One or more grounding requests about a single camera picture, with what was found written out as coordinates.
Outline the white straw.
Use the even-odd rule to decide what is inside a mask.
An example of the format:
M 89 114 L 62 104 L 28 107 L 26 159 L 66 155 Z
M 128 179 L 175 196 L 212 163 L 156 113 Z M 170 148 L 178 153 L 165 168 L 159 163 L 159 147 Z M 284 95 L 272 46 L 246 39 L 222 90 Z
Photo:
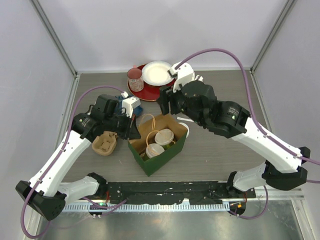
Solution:
M 194 121 L 193 121 L 192 119 L 184 118 L 184 117 L 179 117 L 179 116 L 177 116 L 177 120 L 194 123 Z

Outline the cardboard cup carrier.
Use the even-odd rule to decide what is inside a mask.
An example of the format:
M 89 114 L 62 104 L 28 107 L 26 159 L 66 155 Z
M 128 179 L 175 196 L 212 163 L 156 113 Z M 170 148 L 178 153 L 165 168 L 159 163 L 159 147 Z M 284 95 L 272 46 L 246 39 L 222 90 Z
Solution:
M 118 135 L 116 132 L 104 131 L 97 136 L 92 143 L 92 149 L 101 156 L 109 156 L 113 153 L 117 145 Z

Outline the blue shell-shaped dish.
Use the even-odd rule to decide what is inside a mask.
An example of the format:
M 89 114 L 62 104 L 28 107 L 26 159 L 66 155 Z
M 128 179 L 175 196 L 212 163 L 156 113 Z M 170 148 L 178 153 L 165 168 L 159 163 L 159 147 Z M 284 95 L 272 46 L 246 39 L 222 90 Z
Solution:
M 126 97 L 124 97 L 124 96 L 122 96 L 122 95 L 118 95 L 118 96 L 116 96 L 116 97 L 117 97 L 119 103 L 121 103 L 122 100 L 126 99 Z M 140 117 L 140 116 L 142 115 L 142 113 L 143 113 L 143 110 L 144 110 L 144 109 L 141 107 L 141 100 L 140 100 L 138 97 L 133 96 L 133 95 L 128 95 L 127 98 L 133 98 L 133 99 L 136 101 L 135 105 L 133 106 L 133 113 L 134 113 L 137 117 Z

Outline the stack of white lids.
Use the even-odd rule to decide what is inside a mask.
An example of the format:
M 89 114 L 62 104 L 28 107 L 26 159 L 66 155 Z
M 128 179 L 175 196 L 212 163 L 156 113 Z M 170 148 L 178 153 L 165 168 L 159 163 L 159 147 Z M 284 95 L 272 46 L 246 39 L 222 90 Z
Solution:
M 188 138 L 189 134 L 190 134 L 190 128 L 189 126 L 184 123 L 184 122 L 179 122 L 180 125 L 184 126 L 187 129 L 187 133 L 186 133 L 186 138 Z

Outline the white cup lid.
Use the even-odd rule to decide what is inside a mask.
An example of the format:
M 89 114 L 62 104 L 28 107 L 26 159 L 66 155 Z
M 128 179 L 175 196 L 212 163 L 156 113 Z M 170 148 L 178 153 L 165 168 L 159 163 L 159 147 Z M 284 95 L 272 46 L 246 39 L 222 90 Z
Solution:
M 157 143 L 149 144 L 145 150 L 145 154 L 148 157 L 148 159 L 154 158 L 164 152 L 165 149 Z
M 174 137 L 174 133 L 169 128 L 165 128 L 156 133 L 154 140 L 161 146 L 167 146 L 175 143 Z

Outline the green brown paper bag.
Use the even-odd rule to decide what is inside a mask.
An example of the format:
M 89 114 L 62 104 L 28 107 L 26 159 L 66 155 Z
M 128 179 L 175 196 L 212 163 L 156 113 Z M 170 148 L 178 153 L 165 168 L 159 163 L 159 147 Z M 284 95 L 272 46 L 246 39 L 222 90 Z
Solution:
M 188 130 L 178 123 L 171 114 L 143 116 L 138 126 L 140 139 L 129 140 L 128 148 L 134 159 L 147 176 L 151 176 L 184 147 Z

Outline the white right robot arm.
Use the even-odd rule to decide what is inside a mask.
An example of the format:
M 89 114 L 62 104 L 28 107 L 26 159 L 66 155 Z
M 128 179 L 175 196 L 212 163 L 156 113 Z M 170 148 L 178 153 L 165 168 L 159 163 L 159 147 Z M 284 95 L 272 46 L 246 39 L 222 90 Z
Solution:
M 225 190 L 230 197 L 264 185 L 289 191 L 307 182 L 308 171 L 300 158 L 310 150 L 290 146 L 255 124 L 250 112 L 238 103 L 218 100 L 212 86 L 199 80 L 179 90 L 163 86 L 157 103 L 163 115 L 183 113 L 204 129 L 242 143 L 265 159 L 257 167 L 229 175 Z

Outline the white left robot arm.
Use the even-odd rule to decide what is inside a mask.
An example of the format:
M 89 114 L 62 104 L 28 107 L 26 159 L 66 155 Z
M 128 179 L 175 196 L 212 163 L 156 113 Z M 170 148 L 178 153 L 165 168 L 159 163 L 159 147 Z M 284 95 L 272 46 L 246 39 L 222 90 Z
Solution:
M 140 99 L 134 96 L 119 100 L 115 96 L 99 95 L 89 111 L 73 117 L 71 129 L 41 170 L 29 181 L 21 180 L 16 185 L 21 198 L 47 221 L 83 197 L 102 199 L 108 182 L 97 173 L 71 183 L 62 184 L 62 180 L 76 159 L 104 132 L 116 133 L 123 140 L 140 139 L 134 113 L 140 105 Z

